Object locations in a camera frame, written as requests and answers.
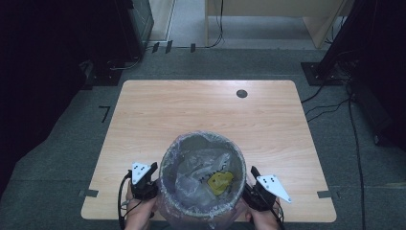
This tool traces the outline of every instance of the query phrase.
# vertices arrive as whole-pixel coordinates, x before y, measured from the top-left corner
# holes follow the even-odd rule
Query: gray carpet
[[[84,197],[102,149],[114,107],[126,80],[293,80],[301,99],[318,87],[308,86],[300,62],[320,61],[325,51],[221,50],[160,48],[124,71],[119,86],[80,91],[60,117],[49,138],[20,160],[0,206],[0,229],[119,229],[116,220],[80,216]],[[345,86],[328,86],[304,111],[338,104]],[[103,123],[105,109],[112,109]],[[307,115],[310,119],[323,109]],[[365,179],[367,229],[406,229],[406,152],[378,147],[359,106],[352,105]],[[360,183],[348,105],[309,123],[337,220],[333,223],[286,223],[286,229],[361,229]],[[152,229],[170,229],[154,222]],[[231,229],[253,229],[235,223]]]

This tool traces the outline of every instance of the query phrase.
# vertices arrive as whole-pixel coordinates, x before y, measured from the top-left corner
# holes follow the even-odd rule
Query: round hole
[[[247,93],[247,91],[240,89],[237,91],[237,96],[239,98],[246,98],[248,96],[248,93]]]

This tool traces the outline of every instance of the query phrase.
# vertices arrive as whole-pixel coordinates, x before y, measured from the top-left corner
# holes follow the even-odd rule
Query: power cord
[[[279,212],[278,212],[278,214],[279,214],[279,217],[280,217],[280,219],[282,220],[282,223],[284,223],[284,213],[283,213],[283,208],[281,207],[281,204],[277,201],[277,200],[275,200],[275,202],[278,204],[278,206],[279,206]]]
[[[308,101],[314,99],[317,95],[319,95],[320,91],[322,91],[323,87],[325,87],[331,81],[344,81],[347,82],[349,79],[324,79],[322,84],[320,85],[319,89],[317,89],[316,93],[312,96],[308,97],[301,101],[301,104],[307,103]]]
[[[361,189],[361,219],[362,219],[362,229],[366,229],[366,224],[365,224],[365,193],[364,193],[364,174],[362,172],[362,164],[361,164],[361,154],[359,150],[359,140],[358,140],[358,133],[357,129],[353,120],[352,116],[352,109],[351,109],[351,98],[352,94],[350,95],[349,99],[349,113],[350,113],[350,120],[351,120],[351,125],[352,125],[352,130],[354,133],[355,137],[355,146],[356,146],[356,159],[357,159],[357,166],[358,166],[358,172],[359,172],[359,183],[360,183],[360,189]]]
[[[316,119],[316,118],[322,116],[323,114],[332,113],[332,112],[337,111],[337,110],[340,108],[341,104],[347,102],[349,99],[350,99],[350,98],[347,98],[347,99],[343,100],[342,102],[340,102],[340,103],[338,103],[338,104],[334,104],[334,105],[324,105],[324,106],[315,106],[315,107],[313,107],[312,109],[308,110],[305,115],[307,115],[309,112],[311,112],[311,111],[313,111],[313,110],[315,110],[315,109],[317,109],[317,108],[335,107],[335,109],[333,109],[333,110],[328,110],[328,111],[323,111],[323,112],[319,113],[318,115],[316,115],[315,117],[313,117],[313,118],[307,120],[307,122],[309,123],[309,122],[313,121],[314,119]]]
[[[125,184],[126,180],[131,178],[131,174],[132,171],[128,171],[128,174],[124,176],[122,183],[120,184],[120,189],[119,189],[119,198],[117,201],[117,208],[118,208],[118,214],[119,214],[119,224],[121,229],[125,229],[125,216],[127,215],[127,213],[125,213],[125,215],[122,215],[122,192],[123,192],[123,185]]]
[[[224,40],[223,37],[223,11],[224,11],[224,0],[221,0],[221,9],[220,9],[220,22],[218,22],[218,17],[215,17],[215,20],[217,21],[218,28],[220,29],[220,35],[217,38],[217,41],[211,45],[211,46],[205,46],[204,48],[213,48],[214,46],[218,45],[221,40]]]
[[[113,60],[107,61],[107,65],[113,62]],[[140,62],[140,58],[137,58],[137,61],[135,61],[133,64],[126,66],[126,67],[110,67],[110,70],[127,70],[131,69],[132,67],[136,66]]]

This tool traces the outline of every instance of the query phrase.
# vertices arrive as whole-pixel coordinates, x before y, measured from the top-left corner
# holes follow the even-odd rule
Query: plastic bag
[[[245,210],[246,168],[239,148],[208,131],[179,136],[161,167],[158,207],[175,229],[225,229]]]

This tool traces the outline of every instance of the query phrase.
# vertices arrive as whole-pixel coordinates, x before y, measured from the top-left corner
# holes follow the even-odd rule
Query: table top
[[[237,96],[238,90],[246,98]],[[278,177],[292,203],[281,200],[285,221],[332,222],[336,213],[293,81],[128,80],[124,83],[81,215],[117,219],[120,183],[131,163],[158,163],[181,134],[219,133],[242,151],[249,172]],[[158,177],[158,171],[152,179]],[[156,214],[153,219],[163,219]]]

